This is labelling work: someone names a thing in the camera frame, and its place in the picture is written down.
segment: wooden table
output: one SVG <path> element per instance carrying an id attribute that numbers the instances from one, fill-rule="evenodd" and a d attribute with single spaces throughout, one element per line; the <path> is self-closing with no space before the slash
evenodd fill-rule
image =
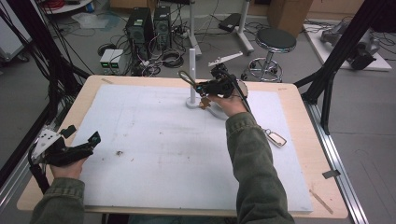
<path id="1" fill-rule="evenodd" d="M 60 130 L 74 124 L 78 129 L 85 114 L 89 110 L 95 94 L 101 85 L 136 85 L 136 86 L 161 86 L 161 87 L 188 87 L 181 79 L 157 77 L 89 77 L 74 102 Z M 310 214 L 292 213 L 294 217 L 319 217 L 319 218 L 346 218 L 347 208 L 342 195 L 333 178 L 325 179 L 323 173 L 330 171 L 330 166 L 324 156 L 317 134 L 308 117 L 304 103 L 297 88 L 292 84 L 246 82 L 250 91 L 277 92 L 284 110 L 286 121 L 290 128 L 290 135 L 294 143 L 304 179 L 309 189 L 314 211 Z M 65 140 L 69 146 L 74 135 Z M 49 182 L 53 177 L 48 174 Z M 18 200 L 20 210 L 32 211 L 42 198 L 41 191 L 32 178 Z M 87 207 L 87 212 L 97 213 L 140 213 L 140 214 L 167 214 L 167 215 L 201 215 L 201 216 L 235 216 L 236 213 L 214 213 L 210 210 L 160 210 L 150 208 L 128 207 Z"/>

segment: keychain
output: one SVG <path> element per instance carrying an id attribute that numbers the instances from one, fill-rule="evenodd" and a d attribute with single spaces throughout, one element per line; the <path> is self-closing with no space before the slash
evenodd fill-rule
<path id="1" fill-rule="evenodd" d="M 278 133 L 271 132 L 270 129 L 263 129 L 267 139 L 277 147 L 283 147 L 288 142 L 285 138 L 280 136 Z"/>

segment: person's left hand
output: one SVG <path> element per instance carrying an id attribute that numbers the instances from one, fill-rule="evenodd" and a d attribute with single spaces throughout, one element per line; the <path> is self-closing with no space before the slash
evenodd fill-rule
<path id="1" fill-rule="evenodd" d="M 55 177 L 55 178 L 65 177 L 65 178 L 79 179 L 79 175 L 81 174 L 81 171 L 82 171 L 82 164 L 87 159 L 88 158 L 84 158 L 82 160 L 76 161 L 70 165 L 63 166 L 63 167 L 57 167 L 57 166 L 51 165 L 50 169 L 52 171 L 53 177 Z"/>

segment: green sleeve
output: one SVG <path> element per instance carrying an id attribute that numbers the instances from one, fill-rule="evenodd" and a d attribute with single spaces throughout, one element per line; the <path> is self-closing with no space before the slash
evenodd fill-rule
<path id="1" fill-rule="evenodd" d="M 31 224 L 83 223 L 84 183 L 77 179 L 55 178 L 35 206 Z"/>
<path id="2" fill-rule="evenodd" d="M 238 223 L 294 223 L 262 128 L 251 114 L 240 113 L 226 121 L 226 130 L 233 175 L 239 182 Z"/>

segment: hand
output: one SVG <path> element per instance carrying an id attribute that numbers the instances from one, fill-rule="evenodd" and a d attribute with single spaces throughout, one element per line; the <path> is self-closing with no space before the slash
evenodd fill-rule
<path id="1" fill-rule="evenodd" d="M 51 165 L 50 169 L 52 171 L 53 177 L 55 178 L 66 177 L 66 178 L 79 179 L 79 175 L 81 174 L 82 171 L 82 164 L 87 159 L 88 158 L 84 158 L 82 160 L 76 161 L 70 165 L 63 167 L 57 167 Z"/>
<path id="2" fill-rule="evenodd" d="M 233 91 L 233 94 L 229 98 L 221 98 L 217 95 L 208 95 L 207 98 L 210 101 L 217 103 L 228 117 L 232 117 L 233 115 L 239 113 L 248 112 L 244 103 L 242 102 L 241 97 L 236 91 Z"/>

